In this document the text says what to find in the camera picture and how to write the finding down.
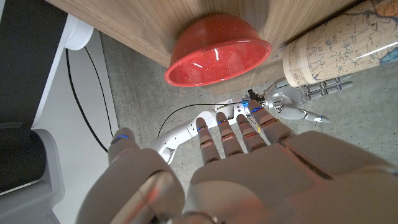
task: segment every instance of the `plastic bowl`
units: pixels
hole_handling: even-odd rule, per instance
[[[182,32],[165,79],[182,87],[222,82],[260,65],[270,52],[271,45],[250,24],[237,16],[213,14]]]

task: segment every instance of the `cable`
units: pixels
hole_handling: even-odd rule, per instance
[[[70,73],[70,64],[69,64],[69,53],[68,53],[68,49],[66,49],[66,55],[67,55],[67,67],[68,67],[68,76],[69,76],[69,83],[70,83],[70,87],[72,88],[72,92],[73,92],[73,96],[75,97],[77,106],[79,107],[80,113],[83,117],[83,119],[85,120],[85,123],[88,126],[88,129],[91,131],[92,135],[94,136],[95,140],[97,140],[98,144],[102,147],[102,149],[104,149],[105,152],[108,152],[108,150],[105,148],[105,146],[102,144],[102,142],[100,141],[100,139],[98,139],[98,136],[94,133],[93,128],[91,127],[91,125],[89,124],[86,115],[83,111],[83,108],[80,105],[79,99],[77,98],[76,95],[76,91],[75,91],[75,87],[73,86],[73,82],[72,82],[72,75]]]
[[[163,128],[164,124],[166,123],[166,121],[168,120],[168,118],[171,117],[175,112],[177,112],[177,111],[179,111],[179,110],[182,110],[182,109],[187,108],[187,107],[190,107],[190,106],[208,106],[208,105],[213,105],[213,106],[214,106],[214,105],[235,105],[235,104],[238,104],[238,103],[197,103],[197,104],[194,104],[194,105],[188,105],[188,106],[181,107],[180,109],[175,110],[173,113],[171,113],[171,114],[166,118],[166,120],[164,120],[162,126],[161,126],[160,129],[159,129],[159,132],[157,133],[157,137],[159,137],[160,131],[162,130],[162,128]]]
[[[91,60],[91,63],[93,64],[93,67],[94,67],[95,73],[97,74],[97,78],[98,78],[99,86],[101,87],[102,97],[103,97],[103,99],[104,99],[105,110],[106,110],[106,116],[108,117],[109,130],[111,131],[111,135],[112,135],[112,138],[113,138],[112,126],[111,126],[111,120],[110,120],[110,118],[109,118],[108,107],[106,106],[105,94],[104,94],[104,89],[102,88],[102,84],[101,84],[100,76],[98,75],[97,68],[96,68],[96,67],[95,67],[95,65],[94,65],[94,61],[93,61],[93,59],[91,58],[91,55],[90,55],[90,53],[88,53],[87,47],[85,47],[85,49],[86,49],[86,52],[87,52],[87,54],[88,54],[88,56],[89,56],[89,58],[90,58],[90,60]]]
[[[251,118],[251,116],[248,116],[248,118],[251,120],[251,122],[253,122],[253,124],[257,124],[255,121],[253,121],[253,119]]]

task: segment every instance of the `gray floor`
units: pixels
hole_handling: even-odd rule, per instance
[[[193,103],[217,103],[244,97],[248,89],[213,96],[200,87],[179,88],[164,80],[166,68],[102,34],[104,56],[120,127],[131,128],[140,147],[156,138],[160,125],[174,110]],[[301,107],[325,115],[331,124],[281,120],[297,133],[316,130],[343,139],[398,165],[398,63],[353,75],[354,87],[320,98]],[[252,86],[262,93],[271,83]],[[163,131],[194,118],[211,106],[197,106],[174,114]],[[233,126],[239,136],[238,127]],[[218,137],[216,128],[211,129]],[[216,145],[223,155],[221,141]],[[182,144],[171,164],[185,192],[193,172],[202,166],[198,138]]]

